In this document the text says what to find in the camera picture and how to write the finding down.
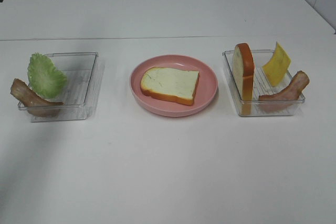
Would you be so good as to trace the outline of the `green lettuce leaf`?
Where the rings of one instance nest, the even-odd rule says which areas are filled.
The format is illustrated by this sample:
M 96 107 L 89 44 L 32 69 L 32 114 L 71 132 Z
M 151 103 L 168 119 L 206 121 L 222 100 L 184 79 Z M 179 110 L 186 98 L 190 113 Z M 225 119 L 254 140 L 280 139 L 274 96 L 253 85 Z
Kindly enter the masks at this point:
M 40 53 L 31 55 L 27 70 L 30 87 L 45 99 L 58 96 L 67 83 L 67 76 L 49 57 Z

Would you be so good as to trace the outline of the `brown bacon strip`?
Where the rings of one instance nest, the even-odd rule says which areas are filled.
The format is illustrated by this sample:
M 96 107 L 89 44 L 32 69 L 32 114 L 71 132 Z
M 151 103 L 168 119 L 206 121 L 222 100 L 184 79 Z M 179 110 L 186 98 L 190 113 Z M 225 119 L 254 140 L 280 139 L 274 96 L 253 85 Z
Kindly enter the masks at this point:
M 20 101 L 25 107 L 61 106 L 63 102 L 50 102 L 38 96 L 28 85 L 18 78 L 13 80 L 10 94 Z M 60 109 L 32 109 L 28 113 L 39 117 L 56 116 Z

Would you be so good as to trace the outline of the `white bread slice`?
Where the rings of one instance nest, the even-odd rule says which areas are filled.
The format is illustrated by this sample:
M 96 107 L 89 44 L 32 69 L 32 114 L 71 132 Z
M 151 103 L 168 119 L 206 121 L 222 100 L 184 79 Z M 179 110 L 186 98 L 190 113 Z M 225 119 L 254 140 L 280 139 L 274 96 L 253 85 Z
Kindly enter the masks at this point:
M 140 89 L 146 96 L 191 106 L 200 73 L 168 67 L 148 69 L 141 78 Z

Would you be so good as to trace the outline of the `pink bacon strip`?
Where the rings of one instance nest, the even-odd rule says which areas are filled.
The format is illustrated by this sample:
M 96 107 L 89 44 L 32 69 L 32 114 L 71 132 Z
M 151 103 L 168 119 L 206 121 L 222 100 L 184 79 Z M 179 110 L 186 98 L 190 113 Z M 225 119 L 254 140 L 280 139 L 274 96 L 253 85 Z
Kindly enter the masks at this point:
M 258 99 L 258 101 L 262 102 L 260 108 L 265 112 L 275 112 L 293 105 L 289 101 L 297 101 L 309 82 L 307 74 L 303 71 L 298 71 L 291 79 L 289 85 L 280 92 L 272 95 L 260 95 Z

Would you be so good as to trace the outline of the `clear plastic left tray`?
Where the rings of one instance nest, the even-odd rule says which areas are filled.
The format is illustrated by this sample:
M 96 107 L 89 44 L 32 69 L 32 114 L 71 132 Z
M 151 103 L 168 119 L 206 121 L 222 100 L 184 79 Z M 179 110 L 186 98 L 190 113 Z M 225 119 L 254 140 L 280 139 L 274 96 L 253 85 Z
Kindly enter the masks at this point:
M 103 65 L 96 52 L 34 53 L 28 82 L 15 79 L 11 95 L 32 122 L 84 120 L 98 102 Z

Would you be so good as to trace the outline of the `clear plastic tray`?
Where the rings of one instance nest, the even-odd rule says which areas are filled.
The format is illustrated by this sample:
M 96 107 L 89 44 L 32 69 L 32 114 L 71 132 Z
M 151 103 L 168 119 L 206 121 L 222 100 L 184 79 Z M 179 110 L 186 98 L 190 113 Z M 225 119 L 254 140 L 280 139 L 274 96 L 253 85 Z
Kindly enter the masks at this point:
M 255 70 L 253 81 L 252 100 L 244 101 L 240 97 L 236 82 L 232 74 L 233 54 L 232 50 L 222 53 L 224 58 L 224 74 L 233 98 L 233 102 L 239 116 L 288 116 L 295 115 L 301 105 L 305 103 L 305 96 L 300 94 L 297 100 L 259 101 L 261 95 L 272 95 L 283 90 L 292 79 L 291 73 L 286 72 L 282 81 L 277 86 L 271 86 L 263 71 L 263 65 L 273 55 L 273 50 L 252 50 Z
M 15 79 L 11 95 L 32 122 L 84 120 L 98 102 L 103 65 L 96 52 L 34 53 L 28 82 Z

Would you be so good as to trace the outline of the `pink round plate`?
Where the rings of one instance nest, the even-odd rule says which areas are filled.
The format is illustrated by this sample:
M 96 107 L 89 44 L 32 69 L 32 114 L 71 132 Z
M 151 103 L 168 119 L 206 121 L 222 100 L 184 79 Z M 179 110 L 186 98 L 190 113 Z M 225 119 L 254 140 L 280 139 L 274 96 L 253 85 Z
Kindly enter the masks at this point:
M 188 106 L 145 96 L 141 91 L 140 81 L 143 74 L 152 67 L 198 70 L 200 77 L 194 104 Z M 206 108 L 215 97 L 218 81 L 214 71 L 198 59 L 183 55 L 162 55 L 150 58 L 136 66 L 130 75 L 130 87 L 137 103 L 146 110 L 162 116 L 182 117 L 195 114 Z

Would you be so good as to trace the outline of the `upright bread slice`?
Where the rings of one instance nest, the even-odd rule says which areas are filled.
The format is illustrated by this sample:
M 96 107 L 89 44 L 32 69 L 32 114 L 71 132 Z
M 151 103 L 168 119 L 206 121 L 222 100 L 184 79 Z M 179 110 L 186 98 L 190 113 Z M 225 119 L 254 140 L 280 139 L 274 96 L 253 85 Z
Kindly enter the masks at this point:
M 244 102 L 241 104 L 240 114 L 243 116 L 250 115 L 252 101 L 253 84 L 254 84 L 254 60 L 247 43 L 240 43 L 235 46 L 232 61 L 232 74 L 239 92 L 240 99 Z

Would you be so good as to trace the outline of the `yellow cheese slice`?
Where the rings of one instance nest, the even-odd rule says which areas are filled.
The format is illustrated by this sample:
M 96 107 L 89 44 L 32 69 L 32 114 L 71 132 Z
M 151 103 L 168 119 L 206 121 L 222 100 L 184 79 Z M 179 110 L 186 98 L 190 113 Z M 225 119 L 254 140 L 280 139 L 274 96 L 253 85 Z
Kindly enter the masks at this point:
M 282 48 L 279 42 L 276 46 L 270 60 L 262 66 L 264 74 L 272 87 L 277 86 L 284 78 L 291 59 L 287 52 Z

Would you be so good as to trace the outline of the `clear plastic right tray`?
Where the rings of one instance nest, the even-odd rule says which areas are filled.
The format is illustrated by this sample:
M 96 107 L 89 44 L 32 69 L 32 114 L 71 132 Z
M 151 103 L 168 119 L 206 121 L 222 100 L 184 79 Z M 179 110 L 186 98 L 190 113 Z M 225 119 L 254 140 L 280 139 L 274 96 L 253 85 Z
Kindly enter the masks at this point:
M 239 116 L 288 116 L 295 115 L 301 105 L 305 103 L 305 96 L 300 94 L 297 100 L 259 101 L 261 95 L 272 95 L 283 90 L 292 79 L 291 73 L 286 72 L 282 81 L 277 86 L 271 86 L 263 71 L 263 65 L 273 55 L 273 50 L 252 50 L 255 70 L 253 81 L 252 100 L 244 101 L 240 97 L 236 82 L 232 74 L 233 54 L 232 50 L 222 53 L 224 58 L 224 74 L 233 98 L 233 102 Z

